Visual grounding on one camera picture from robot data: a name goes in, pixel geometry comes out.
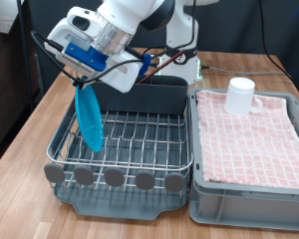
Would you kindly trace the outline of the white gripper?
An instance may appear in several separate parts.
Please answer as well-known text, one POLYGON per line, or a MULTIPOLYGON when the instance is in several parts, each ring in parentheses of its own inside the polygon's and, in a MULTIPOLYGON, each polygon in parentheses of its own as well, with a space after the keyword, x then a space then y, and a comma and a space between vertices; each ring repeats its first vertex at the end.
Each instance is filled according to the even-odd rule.
MULTIPOLYGON (((76 72, 90 79, 99 77, 126 93, 141 69, 140 63, 130 63, 135 57, 125 51, 139 23, 140 18, 126 8, 109 13, 73 7, 48 36, 61 49, 49 45, 46 49, 76 72)), ((84 88, 90 82, 86 77, 74 79, 72 86, 84 88)))

